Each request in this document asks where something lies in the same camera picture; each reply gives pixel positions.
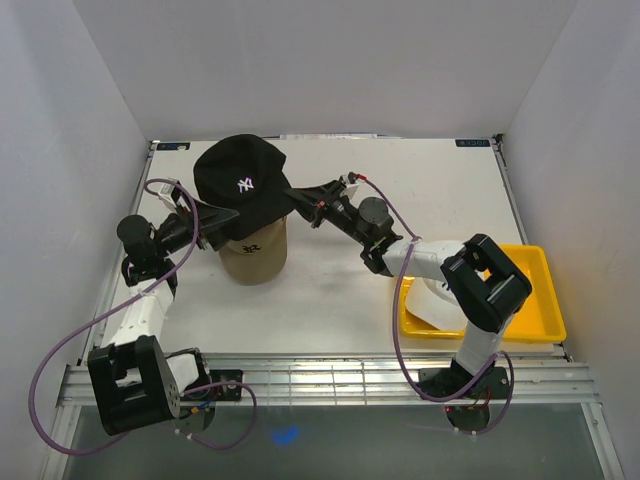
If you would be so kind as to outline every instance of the metal frame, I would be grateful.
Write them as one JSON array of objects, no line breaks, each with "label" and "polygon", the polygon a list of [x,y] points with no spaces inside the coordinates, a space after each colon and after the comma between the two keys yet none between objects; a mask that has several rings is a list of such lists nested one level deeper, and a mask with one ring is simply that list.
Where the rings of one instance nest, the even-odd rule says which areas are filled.
[{"label": "metal frame", "polygon": [[[431,405],[421,400],[407,384],[395,357],[382,359],[327,358],[310,360],[274,360],[271,358],[225,359],[208,356],[210,367],[240,369],[244,382],[251,385],[261,406],[329,406],[329,405]],[[428,356],[406,360],[409,370],[444,368],[449,358]],[[515,360],[513,403],[597,403],[599,396],[589,366],[565,360]],[[455,400],[450,404],[465,404]],[[89,373],[84,367],[70,367],[65,372],[59,404],[94,406],[95,399]],[[250,406],[245,396],[239,406]]]},{"label": "metal frame", "polygon": [[[144,182],[158,141],[151,142],[146,165],[136,190],[131,212],[135,213],[143,193]],[[517,228],[523,243],[528,239],[513,196],[502,157],[501,144],[491,140],[496,162],[503,179]],[[103,290],[96,314],[107,311],[115,296],[119,263],[118,252],[113,271]],[[84,362],[91,349],[102,341],[106,322],[92,328],[83,352]],[[254,389],[261,406],[312,405],[424,405],[406,384],[397,360],[385,355],[358,357],[206,355],[210,366],[242,369],[244,380]],[[623,474],[613,443],[602,417],[600,398],[584,363],[567,361],[561,346],[551,354],[519,355],[514,359],[516,370],[514,403],[520,404],[581,404],[585,421],[594,443],[606,479],[622,479]],[[407,367],[417,375],[419,368],[447,366],[451,353],[409,354]],[[73,441],[83,406],[95,405],[89,375],[85,367],[69,367],[65,372],[53,427],[53,438],[63,444]],[[238,405],[250,405],[243,399]],[[41,478],[60,479],[67,464],[65,455],[51,451],[43,465]]]},{"label": "metal frame", "polygon": [[609,429],[602,415],[602,404],[583,403],[582,412],[584,413],[604,478],[607,480],[624,480],[618,455],[613,447]]}]

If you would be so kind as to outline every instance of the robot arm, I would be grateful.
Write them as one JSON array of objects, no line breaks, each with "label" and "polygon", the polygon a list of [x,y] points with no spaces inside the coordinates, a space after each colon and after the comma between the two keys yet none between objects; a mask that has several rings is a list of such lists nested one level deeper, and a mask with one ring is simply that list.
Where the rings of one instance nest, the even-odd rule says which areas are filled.
[{"label": "robot arm", "polygon": [[[373,273],[397,276],[409,245],[416,244],[407,275],[447,283],[469,320],[449,374],[444,379],[438,376],[432,385],[423,382],[430,395],[453,393],[497,351],[513,315],[531,294],[531,283],[487,235],[477,234],[464,243],[403,240],[393,232],[393,218],[383,200],[368,197],[357,208],[351,204],[357,179],[357,174],[349,173],[318,187],[287,193],[313,228],[328,220],[360,243],[360,257]],[[486,278],[479,275],[486,271]]]},{"label": "robot arm", "polygon": [[[174,268],[170,254],[187,246],[193,237],[193,215],[172,187],[159,197],[174,210],[155,229],[144,217],[130,215],[118,225],[117,234],[126,257],[122,275],[133,297],[145,292]],[[196,202],[200,218],[198,247],[225,243],[219,229],[238,215],[235,210]],[[110,435],[175,419],[180,396],[188,386],[211,383],[198,349],[183,350],[165,358],[158,336],[173,303],[178,279],[175,274],[131,304],[108,345],[89,354],[87,366],[100,419]]]}]

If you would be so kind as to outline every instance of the white enclosure wall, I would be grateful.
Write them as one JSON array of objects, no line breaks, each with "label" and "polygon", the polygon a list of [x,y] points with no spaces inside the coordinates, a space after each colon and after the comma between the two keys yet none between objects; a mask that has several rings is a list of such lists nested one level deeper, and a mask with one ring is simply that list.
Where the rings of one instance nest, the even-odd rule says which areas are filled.
[{"label": "white enclosure wall", "polygon": [[640,478],[640,3],[580,0],[509,129],[529,239],[549,255],[569,351],[588,360]]},{"label": "white enclosure wall", "polygon": [[506,131],[576,0],[75,0],[148,139]]},{"label": "white enclosure wall", "polygon": [[[27,414],[46,351],[89,320],[146,142],[71,0],[0,2],[0,477],[36,478],[47,448]],[[39,388],[51,425],[65,361]]]}]

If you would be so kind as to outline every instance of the black baseball cap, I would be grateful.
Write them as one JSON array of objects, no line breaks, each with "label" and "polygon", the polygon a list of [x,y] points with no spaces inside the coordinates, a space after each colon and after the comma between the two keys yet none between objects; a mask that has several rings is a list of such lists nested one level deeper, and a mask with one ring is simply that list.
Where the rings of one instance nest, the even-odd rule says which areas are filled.
[{"label": "black baseball cap", "polygon": [[231,240],[242,240],[293,210],[284,191],[291,188],[282,173],[286,155],[256,135],[220,140],[196,161],[193,179],[200,200],[232,208],[240,215],[222,228]]}]

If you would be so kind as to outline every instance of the glass panel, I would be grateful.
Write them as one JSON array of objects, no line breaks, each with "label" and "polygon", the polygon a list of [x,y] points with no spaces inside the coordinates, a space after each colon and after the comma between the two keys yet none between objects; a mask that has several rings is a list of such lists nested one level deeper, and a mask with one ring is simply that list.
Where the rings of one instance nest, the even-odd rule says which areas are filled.
[{"label": "glass panel", "polygon": [[[219,407],[204,436],[233,440],[248,417],[247,408]],[[157,425],[98,455],[71,458],[64,478],[604,478],[580,405],[513,405],[498,428],[475,439],[409,426],[416,423],[448,425],[434,406],[263,407],[251,437],[234,450],[213,452]],[[83,408],[74,446],[106,438],[97,410]]]}]

